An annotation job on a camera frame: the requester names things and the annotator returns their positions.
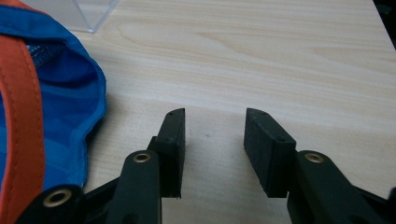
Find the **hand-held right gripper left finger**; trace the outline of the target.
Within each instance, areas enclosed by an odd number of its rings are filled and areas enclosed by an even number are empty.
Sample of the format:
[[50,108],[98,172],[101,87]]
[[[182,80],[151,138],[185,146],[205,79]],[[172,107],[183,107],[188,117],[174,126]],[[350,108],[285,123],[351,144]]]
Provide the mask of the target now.
[[145,150],[124,161],[106,224],[162,224],[162,199],[179,198],[185,160],[185,110],[166,114]]

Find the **clear acrylic box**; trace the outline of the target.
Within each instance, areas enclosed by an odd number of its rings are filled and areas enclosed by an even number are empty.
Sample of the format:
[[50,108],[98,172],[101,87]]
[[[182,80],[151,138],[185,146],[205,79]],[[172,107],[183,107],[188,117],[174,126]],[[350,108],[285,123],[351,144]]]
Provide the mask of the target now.
[[95,33],[120,0],[21,0],[68,30]]

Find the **blue and orange cloth garment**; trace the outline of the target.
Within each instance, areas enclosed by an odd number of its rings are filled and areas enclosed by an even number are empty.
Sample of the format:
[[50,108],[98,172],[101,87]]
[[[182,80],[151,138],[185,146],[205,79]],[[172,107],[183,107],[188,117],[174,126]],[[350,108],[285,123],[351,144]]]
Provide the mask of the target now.
[[106,112],[103,71],[21,0],[0,0],[0,224],[42,191],[87,179],[86,137]]

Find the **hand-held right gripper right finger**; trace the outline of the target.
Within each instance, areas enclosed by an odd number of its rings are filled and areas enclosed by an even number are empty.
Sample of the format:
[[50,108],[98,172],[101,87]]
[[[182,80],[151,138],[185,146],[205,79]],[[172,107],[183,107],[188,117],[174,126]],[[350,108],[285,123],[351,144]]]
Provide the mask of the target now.
[[298,152],[268,113],[247,110],[244,150],[267,197],[288,200],[293,224],[383,224],[330,158]]

